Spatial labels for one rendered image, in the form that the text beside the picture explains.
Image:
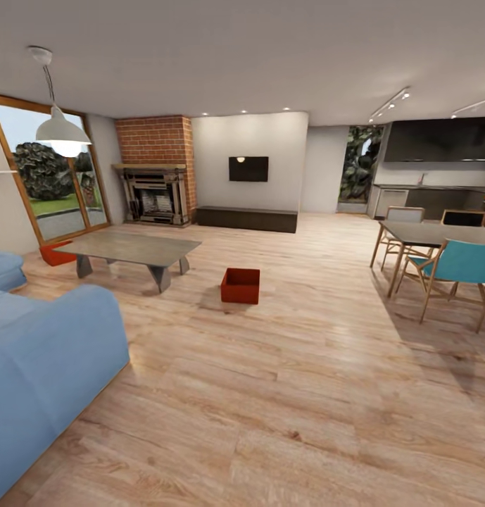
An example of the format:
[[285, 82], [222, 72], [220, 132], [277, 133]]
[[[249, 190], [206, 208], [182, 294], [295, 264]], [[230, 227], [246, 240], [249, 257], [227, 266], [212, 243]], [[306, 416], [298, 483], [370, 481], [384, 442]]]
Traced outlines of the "storage box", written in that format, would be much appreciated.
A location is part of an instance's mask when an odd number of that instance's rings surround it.
[[58, 251], [52, 251], [52, 249], [55, 249], [60, 246], [64, 246], [66, 244], [69, 244], [69, 241], [57, 242], [57, 243], [51, 244], [49, 246], [40, 247], [39, 250], [43, 256], [43, 260], [46, 261], [46, 263], [50, 264], [51, 267], [56, 267], [56, 265], [69, 263], [70, 261], [76, 261], [77, 254], [71, 254], [71, 253], [68, 254], [68, 253], [61, 253]]
[[222, 302], [258, 304], [260, 270], [226, 268], [221, 284]]

